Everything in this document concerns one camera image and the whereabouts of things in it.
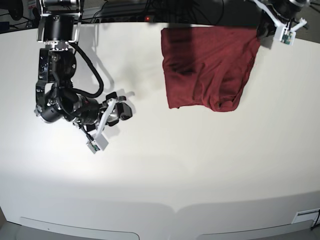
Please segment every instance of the white table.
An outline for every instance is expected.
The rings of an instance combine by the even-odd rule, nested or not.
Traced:
[[[165,26],[82,27],[80,46],[105,94],[126,93],[134,109],[105,130],[110,144],[96,155],[70,123],[34,115],[44,46],[36,30],[0,35],[0,206],[8,221],[191,240],[290,224],[297,211],[320,207],[320,44],[261,47],[234,112],[169,109]],[[75,86],[95,92],[96,80],[77,60]]]

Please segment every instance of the dark red fabric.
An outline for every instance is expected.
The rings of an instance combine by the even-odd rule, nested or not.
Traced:
[[[169,108],[204,105],[234,111],[260,47],[255,29],[165,28],[161,32]]]

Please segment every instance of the white tabletop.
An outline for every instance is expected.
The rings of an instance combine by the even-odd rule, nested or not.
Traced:
[[[290,224],[297,211],[319,207],[320,44],[261,47],[234,112],[169,109],[165,26],[82,27],[79,45],[104,93],[125,93],[134,110],[104,131],[110,144],[96,155],[70,123],[34,115],[44,46],[36,31],[0,35],[0,206],[8,221],[188,240]],[[77,61],[75,87],[95,92]]]

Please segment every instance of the red cloth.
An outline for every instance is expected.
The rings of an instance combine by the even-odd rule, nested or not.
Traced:
[[[165,28],[161,32],[169,108],[204,105],[234,111],[260,47],[255,29]]]

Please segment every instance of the table surface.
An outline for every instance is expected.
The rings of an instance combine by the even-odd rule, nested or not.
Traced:
[[[125,94],[134,111],[105,129],[110,144],[96,155],[70,123],[34,115],[43,47],[36,30],[0,35],[0,205],[8,221],[185,240],[290,224],[296,211],[317,207],[320,44],[261,47],[234,112],[169,109],[165,26],[82,26],[79,45],[101,73],[104,94]],[[75,87],[96,91],[77,61]]]

